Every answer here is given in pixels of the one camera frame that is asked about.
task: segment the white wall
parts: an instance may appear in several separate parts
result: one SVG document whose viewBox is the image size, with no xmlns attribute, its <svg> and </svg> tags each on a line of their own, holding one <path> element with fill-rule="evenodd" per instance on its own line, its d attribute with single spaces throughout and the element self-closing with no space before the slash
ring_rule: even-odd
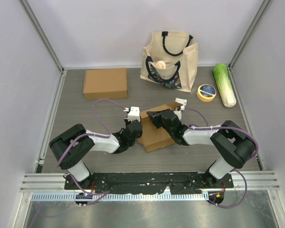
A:
<svg viewBox="0 0 285 228">
<path fill-rule="evenodd" d="M 17 0 L 0 1 L 0 228 L 32 172 L 59 71 Z"/>
<path fill-rule="evenodd" d="M 285 0 L 271 3 L 234 70 L 263 165 L 285 196 Z"/>
<path fill-rule="evenodd" d="M 64 67 L 141 65 L 151 31 L 189 32 L 199 64 L 229 63 L 262 0 L 29 0 Z"/>
</svg>

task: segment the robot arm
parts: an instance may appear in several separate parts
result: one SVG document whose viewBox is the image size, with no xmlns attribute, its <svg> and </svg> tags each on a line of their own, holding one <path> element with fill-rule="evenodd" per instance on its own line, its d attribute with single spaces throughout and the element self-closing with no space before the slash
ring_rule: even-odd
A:
<svg viewBox="0 0 285 228">
<path fill-rule="evenodd" d="M 219 128 L 240 128 L 232 121 L 225 121 L 222 125 L 206 129 L 189 128 L 181 123 L 172 110 L 148 112 L 147 114 L 157 128 L 163 127 L 179 145 L 206 144 L 214 145 L 217 148 L 221 157 L 206 171 L 206 174 L 208 174 L 206 181 L 210 185 L 219 182 L 234 168 L 241 169 L 256 150 L 254 143 L 245 134 Z"/>
<path fill-rule="evenodd" d="M 126 109 L 125 111 L 128 112 L 124 120 L 126 127 L 116 133 L 111 135 L 98 134 L 85 129 L 82 124 L 76 124 L 49 143 L 55 158 L 60 161 L 60 168 L 71 173 L 82 187 L 89 184 L 88 177 L 91 176 L 81 161 L 89 151 L 122 153 L 133 146 L 137 138 L 141 137 L 143 127 L 139 108 L 131 107 L 130 110 Z"/>
</svg>

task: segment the cardboard box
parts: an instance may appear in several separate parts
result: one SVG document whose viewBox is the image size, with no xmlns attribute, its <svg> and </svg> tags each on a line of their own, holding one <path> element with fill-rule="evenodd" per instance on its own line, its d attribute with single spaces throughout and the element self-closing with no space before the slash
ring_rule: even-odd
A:
<svg viewBox="0 0 285 228">
<path fill-rule="evenodd" d="M 182 106 L 177 102 L 171 102 L 164 104 L 147 111 L 141 112 L 142 118 L 142 136 L 138 139 L 138 142 L 141 143 L 144 149 L 147 152 L 154 151 L 159 148 L 163 148 L 169 145 L 175 144 L 171 136 L 166 132 L 162 127 L 157 129 L 149 119 L 147 115 L 148 111 L 162 111 L 166 109 L 175 110 L 178 106 Z"/>
<path fill-rule="evenodd" d="M 127 98 L 127 69 L 87 70 L 84 95 L 87 100 Z"/>
</svg>

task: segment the beige tote bag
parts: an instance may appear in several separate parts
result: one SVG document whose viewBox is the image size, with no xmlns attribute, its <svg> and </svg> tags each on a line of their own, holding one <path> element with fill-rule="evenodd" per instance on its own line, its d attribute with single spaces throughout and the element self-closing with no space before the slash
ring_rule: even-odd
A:
<svg viewBox="0 0 285 228">
<path fill-rule="evenodd" d="M 199 46 L 186 32 L 153 32 L 144 48 L 141 78 L 168 88 L 191 92 L 198 66 Z M 155 67 L 164 61 L 165 69 Z"/>
</svg>

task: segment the white round object in bag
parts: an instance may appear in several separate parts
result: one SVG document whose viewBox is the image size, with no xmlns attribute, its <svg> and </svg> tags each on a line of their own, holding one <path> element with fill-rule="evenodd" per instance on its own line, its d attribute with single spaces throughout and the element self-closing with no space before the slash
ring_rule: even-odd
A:
<svg viewBox="0 0 285 228">
<path fill-rule="evenodd" d="M 156 68 L 159 68 L 159 69 L 165 69 L 166 68 L 166 64 L 164 61 L 158 61 L 156 64 L 155 64 L 155 67 Z"/>
</svg>

